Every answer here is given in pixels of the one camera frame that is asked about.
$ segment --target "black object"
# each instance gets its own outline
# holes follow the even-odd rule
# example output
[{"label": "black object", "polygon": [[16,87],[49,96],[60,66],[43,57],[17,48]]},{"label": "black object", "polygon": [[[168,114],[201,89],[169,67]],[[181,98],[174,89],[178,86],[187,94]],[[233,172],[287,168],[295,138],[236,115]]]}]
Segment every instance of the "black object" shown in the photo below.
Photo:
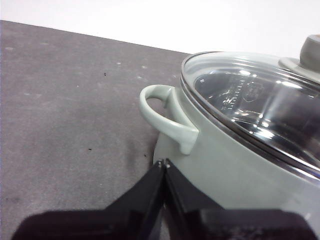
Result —
[{"label": "black object", "polygon": [[168,207],[184,240],[316,240],[298,214],[277,209],[226,210],[169,161],[158,161],[105,210],[51,211],[25,219],[12,240],[144,240],[159,237]]}]

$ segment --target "white wall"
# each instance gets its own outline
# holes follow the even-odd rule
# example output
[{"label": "white wall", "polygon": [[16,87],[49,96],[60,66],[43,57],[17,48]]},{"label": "white wall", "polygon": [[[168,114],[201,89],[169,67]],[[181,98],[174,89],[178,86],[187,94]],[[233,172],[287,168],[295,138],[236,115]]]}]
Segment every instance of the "white wall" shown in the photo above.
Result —
[{"label": "white wall", "polygon": [[186,53],[299,57],[320,0],[1,0],[1,19]]}]

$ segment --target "gray carpet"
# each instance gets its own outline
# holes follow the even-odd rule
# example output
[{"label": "gray carpet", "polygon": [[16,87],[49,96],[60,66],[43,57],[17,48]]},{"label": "gray carpet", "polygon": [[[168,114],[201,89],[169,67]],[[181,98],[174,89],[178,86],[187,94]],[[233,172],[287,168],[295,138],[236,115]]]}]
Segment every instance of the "gray carpet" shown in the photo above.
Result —
[{"label": "gray carpet", "polygon": [[1,239],[29,215],[103,209],[132,187],[157,139],[139,93],[178,85],[186,56],[2,21]]}]

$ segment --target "pot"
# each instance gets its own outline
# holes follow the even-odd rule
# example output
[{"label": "pot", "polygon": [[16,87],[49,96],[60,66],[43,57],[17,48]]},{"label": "pot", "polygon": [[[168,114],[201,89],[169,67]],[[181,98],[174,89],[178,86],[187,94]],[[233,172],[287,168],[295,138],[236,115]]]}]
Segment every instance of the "pot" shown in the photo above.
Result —
[{"label": "pot", "polygon": [[180,86],[147,86],[139,106],[159,130],[154,161],[170,159],[224,208],[295,212],[320,236],[320,35],[307,38],[300,60],[191,55]]}]

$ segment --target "stainless steel rim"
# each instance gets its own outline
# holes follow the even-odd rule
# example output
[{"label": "stainless steel rim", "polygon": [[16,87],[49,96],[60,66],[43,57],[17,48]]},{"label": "stainless steel rim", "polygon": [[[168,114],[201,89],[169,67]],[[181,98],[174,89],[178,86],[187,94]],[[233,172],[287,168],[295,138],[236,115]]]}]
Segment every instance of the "stainless steel rim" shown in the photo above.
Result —
[{"label": "stainless steel rim", "polygon": [[253,152],[259,154],[263,158],[299,177],[320,184],[320,168],[303,164],[302,162],[289,157],[280,149],[266,145],[262,141],[246,134],[243,130],[241,130],[239,127],[236,127],[234,124],[231,124],[227,117],[219,116],[216,112],[213,112],[211,109],[209,109],[208,106],[206,106],[205,104],[201,104],[203,102],[203,99],[200,99],[196,94],[194,94],[190,89],[190,86],[186,83],[186,80],[184,78],[184,66],[186,61],[188,61],[190,58],[206,53],[217,53],[217,51],[196,53],[187,57],[182,62],[181,86],[184,93],[190,99],[193,105],[218,128],[223,130],[230,137],[240,142]]}]

